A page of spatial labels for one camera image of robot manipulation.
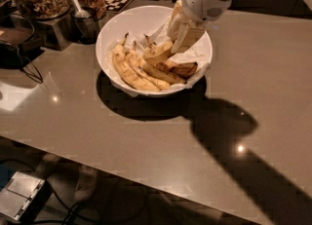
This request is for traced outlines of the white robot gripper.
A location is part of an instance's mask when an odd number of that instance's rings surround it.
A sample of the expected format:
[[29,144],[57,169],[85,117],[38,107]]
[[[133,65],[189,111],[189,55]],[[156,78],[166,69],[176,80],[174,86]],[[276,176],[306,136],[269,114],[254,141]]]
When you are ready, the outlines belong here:
[[230,0],[177,0],[168,24],[167,35],[174,42],[172,53],[184,53],[205,33],[201,27],[187,23],[215,21],[228,9]]

